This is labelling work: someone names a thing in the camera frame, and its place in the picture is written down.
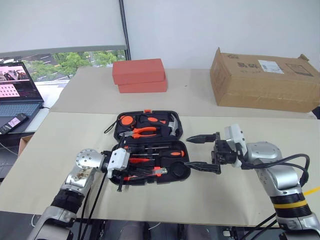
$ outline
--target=beige tabletop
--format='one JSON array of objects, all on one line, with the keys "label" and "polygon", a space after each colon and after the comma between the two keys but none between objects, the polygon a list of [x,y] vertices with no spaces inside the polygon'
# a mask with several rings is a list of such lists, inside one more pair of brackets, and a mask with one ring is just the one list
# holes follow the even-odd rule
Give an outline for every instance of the beige tabletop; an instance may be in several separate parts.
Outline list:
[{"label": "beige tabletop", "polygon": [[[0,185],[0,211],[42,214],[74,166],[79,151],[110,150],[116,144],[113,131],[103,133],[115,119],[113,114],[50,112]],[[319,185],[317,120],[182,116],[181,123],[182,141],[193,135],[218,131],[224,138],[224,127],[238,123],[247,143],[271,142],[280,148],[284,157],[306,153],[311,158],[310,179],[303,190]],[[210,162],[212,143],[185,144],[191,161]],[[302,159],[292,162],[304,165]],[[88,210],[101,178],[101,174],[96,175]],[[255,171],[230,165],[222,166],[221,175],[191,170],[185,181],[126,186],[121,193],[117,188],[109,180],[105,182],[94,218],[253,226],[274,213]],[[319,197],[320,192],[306,196],[311,210],[318,216]]]},{"label": "beige tabletop", "polygon": [[217,106],[209,69],[166,69],[167,92],[119,93],[111,67],[79,68],[51,112],[119,114],[175,110],[180,116],[316,119],[312,113]]}]

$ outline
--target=yellow stripe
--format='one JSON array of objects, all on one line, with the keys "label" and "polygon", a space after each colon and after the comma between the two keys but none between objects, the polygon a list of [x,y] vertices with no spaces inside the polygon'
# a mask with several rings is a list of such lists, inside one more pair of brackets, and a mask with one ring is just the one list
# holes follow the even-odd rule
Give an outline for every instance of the yellow stripe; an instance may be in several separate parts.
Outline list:
[{"label": "yellow stripe", "polygon": [[309,191],[305,191],[303,194],[304,195],[309,195],[309,194],[313,194],[313,193],[315,193],[316,191],[319,191],[319,190],[320,190],[320,186],[317,186],[314,189],[311,189]]},{"label": "yellow stripe", "polygon": [[304,205],[307,205],[306,200],[297,201],[294,203],[273,204],[274,208],[276,208],[276,209],[293,209],[293,208],[302,207]]}]

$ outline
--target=laptop keyboard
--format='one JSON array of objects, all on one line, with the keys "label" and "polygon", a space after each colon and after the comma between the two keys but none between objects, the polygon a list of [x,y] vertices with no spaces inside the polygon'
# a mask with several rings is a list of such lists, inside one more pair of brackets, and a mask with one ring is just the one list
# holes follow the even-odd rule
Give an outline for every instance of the laptop keyboard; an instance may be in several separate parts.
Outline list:
[{"label": "laptop keyboard", "polygon": [[0,117],[14,117],[20,113],[31,116],[40,104],[1,104]]}]

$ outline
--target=pliers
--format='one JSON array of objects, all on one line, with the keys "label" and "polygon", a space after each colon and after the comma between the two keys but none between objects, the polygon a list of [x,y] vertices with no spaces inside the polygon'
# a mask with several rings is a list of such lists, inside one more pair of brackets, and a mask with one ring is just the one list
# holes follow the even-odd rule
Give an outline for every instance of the pliers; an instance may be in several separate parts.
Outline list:
[{"label": "pliers", "polygon": [[160,134],[146,134],[143,135],[141,133],[143,132],[155,132],[159,130],[157,127],[154,126],[147,126],[147,127],[142,127],[142,128],[134,128],[132,131],[125,131],[120,133],[120,136],[124,137],[133,137],[134,139],[139,139],[139,138],[145,138],[145,137],[159,137]]}]

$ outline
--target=white wall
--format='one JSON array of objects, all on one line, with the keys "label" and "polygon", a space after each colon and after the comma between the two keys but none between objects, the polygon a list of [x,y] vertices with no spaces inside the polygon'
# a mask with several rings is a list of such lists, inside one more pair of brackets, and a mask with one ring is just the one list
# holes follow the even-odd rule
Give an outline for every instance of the white wall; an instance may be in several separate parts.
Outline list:
[{"label": "white wall", "polygon": [[117,0],[0,0],[0,16],[0,56],[125,48]]},{"label": "white wall", "polygon": [[131,57],[210,68],[225,53],[296,58],[320,68],[319,0],[124,0]]}]

